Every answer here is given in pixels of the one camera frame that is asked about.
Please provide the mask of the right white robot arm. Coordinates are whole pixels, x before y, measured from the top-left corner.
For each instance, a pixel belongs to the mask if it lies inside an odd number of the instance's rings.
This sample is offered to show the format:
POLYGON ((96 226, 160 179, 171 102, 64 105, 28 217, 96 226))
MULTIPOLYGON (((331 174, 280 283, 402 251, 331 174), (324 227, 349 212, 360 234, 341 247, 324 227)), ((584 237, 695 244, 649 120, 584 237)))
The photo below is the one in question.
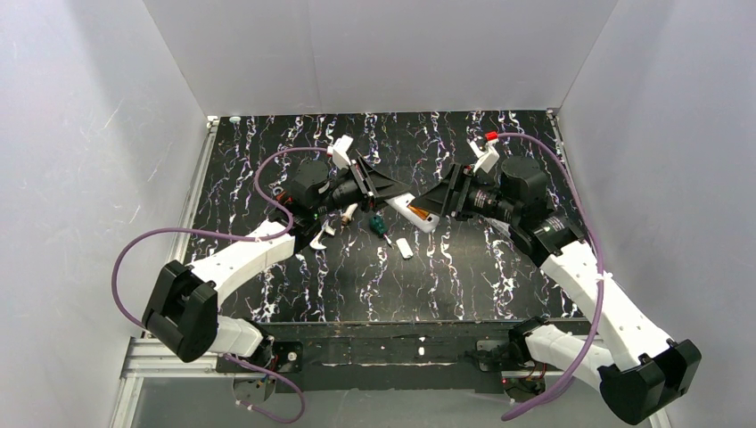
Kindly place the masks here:
POLYGON ((637 425, 689 390, 702 354, 690 340, 676 341, 630 300, 599 267, 582 231, 557 213, 538 163, 504 161, 497 182, 456 164, 432 189, 412 200, 412 211, 468 219, 478 215, 508 226, 515 247, 565 290, 595 324, 602 341, 578 339, 542 317, 508 333, 508 354, 570 371, 596 389, 624 423, 637 425))

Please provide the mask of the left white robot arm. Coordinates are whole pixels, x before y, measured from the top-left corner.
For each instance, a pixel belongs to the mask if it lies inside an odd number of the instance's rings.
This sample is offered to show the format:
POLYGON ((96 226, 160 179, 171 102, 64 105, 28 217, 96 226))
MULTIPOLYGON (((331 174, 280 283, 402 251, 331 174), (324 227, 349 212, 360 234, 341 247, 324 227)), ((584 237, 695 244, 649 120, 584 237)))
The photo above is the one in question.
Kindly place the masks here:
POLYGON ((233 354, 266 364, 274 337, 249 319, 220 315, 222 303, 242 285, 308 246, 322 230, 321 216, 357 205, 384 207, 407 194, 408 185, 376 171, 363 160, 352 161, 331 176, 321 160, 305 160, 275 200, 293 215, 263 221, 246 241, 199 259, 178 260, 159 272, 142 316, 146 330, 180 360, 193 362, 206 353, 233 354))

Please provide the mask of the orange battery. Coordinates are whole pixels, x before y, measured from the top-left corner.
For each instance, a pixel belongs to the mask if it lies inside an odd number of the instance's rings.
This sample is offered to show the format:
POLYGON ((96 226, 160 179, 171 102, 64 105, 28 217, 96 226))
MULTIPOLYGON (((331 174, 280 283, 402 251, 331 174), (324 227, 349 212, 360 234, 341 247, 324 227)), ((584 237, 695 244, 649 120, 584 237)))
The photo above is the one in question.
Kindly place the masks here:
POLYGON ((409 209, 410 209, 410 210, 411 210, 411 211, 412 211, 412 212, 413 212, 414 214, 416 214, 416 216, 417 216, 417 217, 419 217, 419 218, 422 218, 422 219, 426 219, 426 218, 427 218, 427 217, 429 216, 429 213, 428 213, 427 211, 425 211, 425 210, 422 210, 422 209, 418 209, 418 208, 416 208, 416 207, 414 207, 414 206, 409 206, 408 208, 409 208, 409 209))

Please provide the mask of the white remote battery cover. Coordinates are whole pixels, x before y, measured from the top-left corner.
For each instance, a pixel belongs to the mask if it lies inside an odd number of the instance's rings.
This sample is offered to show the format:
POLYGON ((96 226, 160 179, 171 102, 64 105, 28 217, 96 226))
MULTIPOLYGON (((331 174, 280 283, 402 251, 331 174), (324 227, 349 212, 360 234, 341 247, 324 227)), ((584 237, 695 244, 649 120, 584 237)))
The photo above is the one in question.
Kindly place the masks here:
POLYGON ((414 252, 406 238, 399 238, 396 241, 396 245, 403 259, 412 259, 414 257, 414 252))

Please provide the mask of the white remote control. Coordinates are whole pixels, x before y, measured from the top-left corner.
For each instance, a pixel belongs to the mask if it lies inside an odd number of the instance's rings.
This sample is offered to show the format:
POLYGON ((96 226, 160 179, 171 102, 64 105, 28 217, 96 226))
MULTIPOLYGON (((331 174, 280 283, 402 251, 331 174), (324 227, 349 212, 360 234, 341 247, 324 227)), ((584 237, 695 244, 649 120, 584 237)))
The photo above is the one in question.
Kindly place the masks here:
POLYGON ((413 194, 403 193, 390 198, 387 204, 420 231, 424 233, 433 232, 439 224, 440 218, 426 210, 414 207, 412 205, 414 199, 413 194))

